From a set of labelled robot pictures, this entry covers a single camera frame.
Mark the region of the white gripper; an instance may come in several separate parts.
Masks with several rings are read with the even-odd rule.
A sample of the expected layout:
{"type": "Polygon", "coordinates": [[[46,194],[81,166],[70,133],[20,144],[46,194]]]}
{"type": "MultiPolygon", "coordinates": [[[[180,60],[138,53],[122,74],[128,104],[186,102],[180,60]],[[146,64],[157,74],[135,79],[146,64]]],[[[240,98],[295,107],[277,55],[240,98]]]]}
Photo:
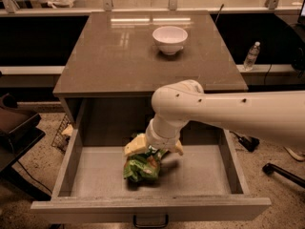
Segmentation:
{"type": "Polygon", "coordinates": [[[125,156],[144,154],[148,151],[149,145],[157,150],[168,150],[180,156],[184,154],[183,146],[179,140],[181,127],[169,123],[161,117],[154,117],[145,134],[137,135],[124,147],[125,156]]]}

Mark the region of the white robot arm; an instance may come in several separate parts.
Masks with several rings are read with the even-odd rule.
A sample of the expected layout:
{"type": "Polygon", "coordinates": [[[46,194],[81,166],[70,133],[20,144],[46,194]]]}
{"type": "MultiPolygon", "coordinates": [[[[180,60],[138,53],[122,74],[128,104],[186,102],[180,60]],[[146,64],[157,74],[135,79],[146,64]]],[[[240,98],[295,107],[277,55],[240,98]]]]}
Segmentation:
{"type": "Polygon", "coordinates": [[[206,123],[287,147],[305,146],[305,92],[206,94],[194,80],[157,89],[154,118],[146,132],[124,148],[126,156],[151,147],[182,154],[181,129],[190,121],[206,123]]]}

